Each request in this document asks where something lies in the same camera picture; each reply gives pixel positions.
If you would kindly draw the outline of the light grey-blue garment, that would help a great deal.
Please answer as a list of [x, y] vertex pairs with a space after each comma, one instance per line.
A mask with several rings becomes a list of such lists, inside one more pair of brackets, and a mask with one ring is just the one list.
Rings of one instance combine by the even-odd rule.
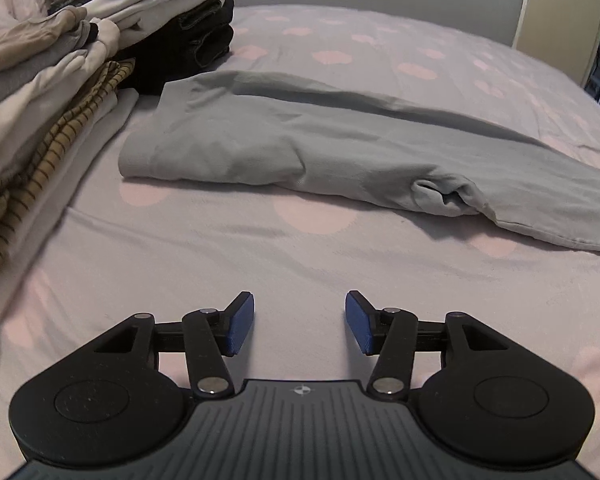
[[127, 178], [278, 185], [600, 252], [600, 169], [492, 122], [282, 73], [171, 82], [125, 141]]

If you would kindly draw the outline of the yellow black striped garment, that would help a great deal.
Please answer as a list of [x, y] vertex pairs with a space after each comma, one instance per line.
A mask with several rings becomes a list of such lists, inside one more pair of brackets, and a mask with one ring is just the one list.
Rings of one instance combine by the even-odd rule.
[[68, 157], [70, 148], [94, 120], [102, 102], [133, 73], [134, 67], [132, 58], [104, 63], [46, 131], [22, 169], [0, 177], [0, 270], [24, 220]]

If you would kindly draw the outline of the white hooded garment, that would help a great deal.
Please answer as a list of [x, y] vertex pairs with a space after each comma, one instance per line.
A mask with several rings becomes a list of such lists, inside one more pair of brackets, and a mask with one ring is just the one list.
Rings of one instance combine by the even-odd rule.
[[120, 29], [109, 20], [96, 23], [98, 34], [87, 48], [67, 54], [42, 70], [0, 103], [0, 174], [35, 142], [43, 126], [61, 114], [96, 70], [118, 50]]

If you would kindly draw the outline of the black folded garment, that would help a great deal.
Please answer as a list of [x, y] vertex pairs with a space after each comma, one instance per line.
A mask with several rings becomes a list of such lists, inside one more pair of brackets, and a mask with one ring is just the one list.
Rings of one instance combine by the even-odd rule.
[[120, 88], [144, 96], [160, 96], [170, 81], [213, 68], [230, 52], [234, 0], [206, 0], [182, 13], [134, 46], [121, 50], [118, 61], [134, 60], [132, 73]]

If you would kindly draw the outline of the beige folded garment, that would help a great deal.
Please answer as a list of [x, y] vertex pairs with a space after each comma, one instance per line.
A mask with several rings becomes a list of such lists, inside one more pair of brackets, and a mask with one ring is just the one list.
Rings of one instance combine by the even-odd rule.
[[0, 33], [0, 73], [28, 58], [32, 58], [78, 26], [86, 18], [86, 11], [66, 6], [46, 18], [21, 22]]

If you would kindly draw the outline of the cream wooden door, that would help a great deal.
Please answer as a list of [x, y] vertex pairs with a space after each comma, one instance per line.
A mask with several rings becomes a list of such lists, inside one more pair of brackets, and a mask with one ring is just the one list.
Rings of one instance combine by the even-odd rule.
[[584, 86], [600, 45], [600, 0], [524, 0], [513, 48]]

